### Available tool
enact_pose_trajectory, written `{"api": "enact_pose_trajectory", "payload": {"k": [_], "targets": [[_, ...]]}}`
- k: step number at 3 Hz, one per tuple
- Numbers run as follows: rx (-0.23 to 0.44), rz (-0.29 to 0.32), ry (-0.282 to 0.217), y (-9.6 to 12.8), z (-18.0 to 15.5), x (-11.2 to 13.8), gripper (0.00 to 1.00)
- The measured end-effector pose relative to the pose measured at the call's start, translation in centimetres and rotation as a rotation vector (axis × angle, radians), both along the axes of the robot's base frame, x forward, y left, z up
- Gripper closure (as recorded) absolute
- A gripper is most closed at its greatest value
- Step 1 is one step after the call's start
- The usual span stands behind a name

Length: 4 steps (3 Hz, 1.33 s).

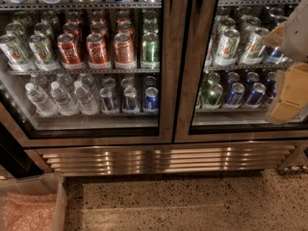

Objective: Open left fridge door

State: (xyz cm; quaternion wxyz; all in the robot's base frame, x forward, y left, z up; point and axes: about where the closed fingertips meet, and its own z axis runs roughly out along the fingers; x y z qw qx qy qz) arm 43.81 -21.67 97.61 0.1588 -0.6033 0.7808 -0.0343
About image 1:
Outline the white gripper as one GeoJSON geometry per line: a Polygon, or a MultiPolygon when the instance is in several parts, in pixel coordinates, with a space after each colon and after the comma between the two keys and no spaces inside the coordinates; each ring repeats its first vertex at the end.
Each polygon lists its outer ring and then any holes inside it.
{"type": "Polygon", "coordinates": [[[295,63],[276,73],[276,95],[265,119],[272,124],[290,122],[308,104],[308,0],[302,0],[287,22],[272,29],[265,46],[282,47],[283,53],[295,63]]]}

